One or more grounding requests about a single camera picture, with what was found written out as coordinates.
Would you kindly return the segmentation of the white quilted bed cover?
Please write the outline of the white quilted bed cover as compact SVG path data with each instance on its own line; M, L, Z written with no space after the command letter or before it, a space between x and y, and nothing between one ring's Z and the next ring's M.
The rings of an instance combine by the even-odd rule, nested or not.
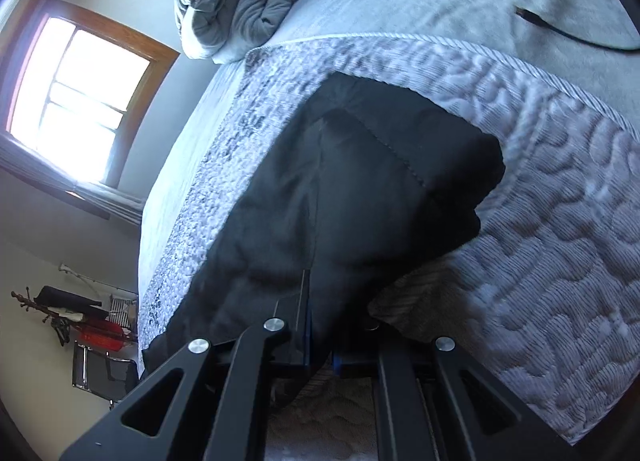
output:
M318 36L256 48L218 69L142 216L139 357L188 286L166 249L217 158L215 192L239 199L296 109L333 73L407 88L498 138L506 167L469 242L373 293L306 377L280 382L273 460L371 460L363 383L329 374L338 340L374 317L407 337L454 339L583 458L635 458L639 403L639 134L581 88L461 41Z

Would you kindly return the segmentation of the light blue bed sheet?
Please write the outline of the light blue bed sheet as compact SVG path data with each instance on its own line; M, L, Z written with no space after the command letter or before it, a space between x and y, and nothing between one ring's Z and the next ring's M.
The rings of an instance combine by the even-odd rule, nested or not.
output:
M639 33L620 0L298 0L271 41L358 33L480 44L639 119Z

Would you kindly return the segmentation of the grey window curtain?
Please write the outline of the grey window curtain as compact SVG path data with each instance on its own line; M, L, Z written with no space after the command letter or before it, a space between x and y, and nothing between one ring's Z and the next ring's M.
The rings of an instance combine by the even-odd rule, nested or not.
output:
M141 225L143 200L100 183L75 180L6 131L1 131L1 167L21 181L56 194L71 195L122 221Z

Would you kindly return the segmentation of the black pants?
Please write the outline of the black pants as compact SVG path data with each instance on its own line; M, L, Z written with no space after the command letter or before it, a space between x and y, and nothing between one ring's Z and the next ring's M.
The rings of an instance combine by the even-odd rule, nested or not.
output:
M239 199L215 192L217 158L166 249L186 295L142 354L157 369L194 339L226 342L309 289L322 363L373 293L475 238L506 167L499 140L420 94L333 73L295 111Z

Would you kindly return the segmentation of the wooden coat rack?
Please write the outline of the wooden coat rack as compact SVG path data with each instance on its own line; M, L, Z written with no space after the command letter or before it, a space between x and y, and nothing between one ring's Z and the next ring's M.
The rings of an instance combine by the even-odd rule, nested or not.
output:
M102 309L102 302L97 299L88 299L50 285L44 285L35 299L30 296L28 287L25 291L25 295L12 291L12 299L16 299L26 313L33 309L43 314L42 322L50 323L62 347L70 343L70 336L73 330L77 331L75 325L78 322L90 319L106 320L108 316L107 311Z

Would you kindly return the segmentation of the large wooden frame window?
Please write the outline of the large wooden frame window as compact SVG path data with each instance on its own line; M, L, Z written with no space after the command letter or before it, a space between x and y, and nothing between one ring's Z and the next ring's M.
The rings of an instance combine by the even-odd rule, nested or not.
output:
M21 0L1 33L1 127L78 180L115 187L173 48L62 0Z

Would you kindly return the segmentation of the red garment on rack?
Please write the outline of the red garment on rack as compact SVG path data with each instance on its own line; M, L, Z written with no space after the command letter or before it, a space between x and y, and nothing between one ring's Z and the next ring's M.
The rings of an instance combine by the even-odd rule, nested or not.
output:
M79 332L82 342L111 353L117 353L134 342L121 325L109 320L90 319L78 322L75 329Z

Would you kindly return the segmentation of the black metal chair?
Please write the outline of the black metal chair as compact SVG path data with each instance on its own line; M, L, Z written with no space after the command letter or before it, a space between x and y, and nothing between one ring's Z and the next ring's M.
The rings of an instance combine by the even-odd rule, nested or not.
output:
M136 388L138 382L138 369L133 360L74 343L72 385L75 389L104 399L113 408Z

